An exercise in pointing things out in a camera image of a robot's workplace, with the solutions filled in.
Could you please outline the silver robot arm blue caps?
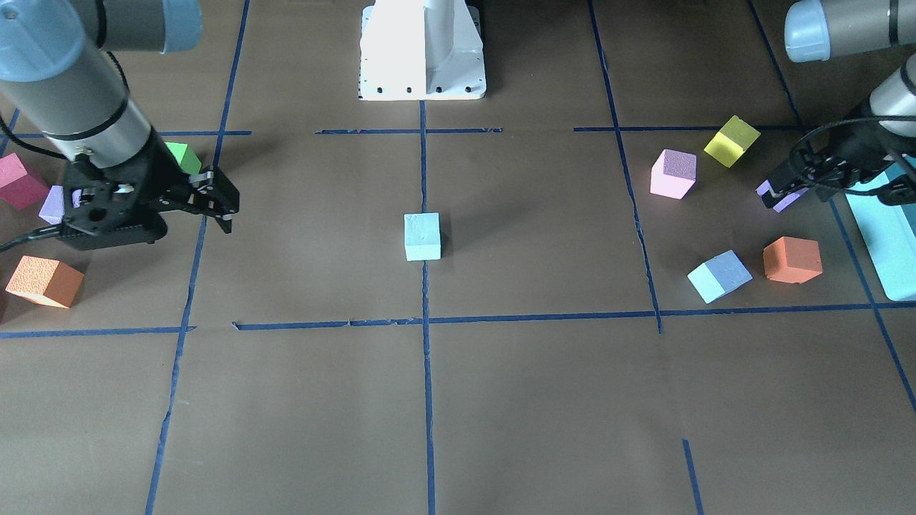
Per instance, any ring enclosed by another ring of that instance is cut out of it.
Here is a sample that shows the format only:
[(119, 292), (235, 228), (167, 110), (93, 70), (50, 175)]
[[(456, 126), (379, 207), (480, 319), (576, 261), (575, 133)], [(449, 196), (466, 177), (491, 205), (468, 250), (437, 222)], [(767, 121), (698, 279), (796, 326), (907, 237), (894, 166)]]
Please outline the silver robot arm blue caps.
[(219, 166), (187, 173), (135, 104), (112, 52), (186, 52), (197, 1), (4, 1), (2, 94), (62, 159), (62, 221), (2, 245), (55, 238), (79, 250), (152, 244), (181, 211), (233, 230), (240, 193)]

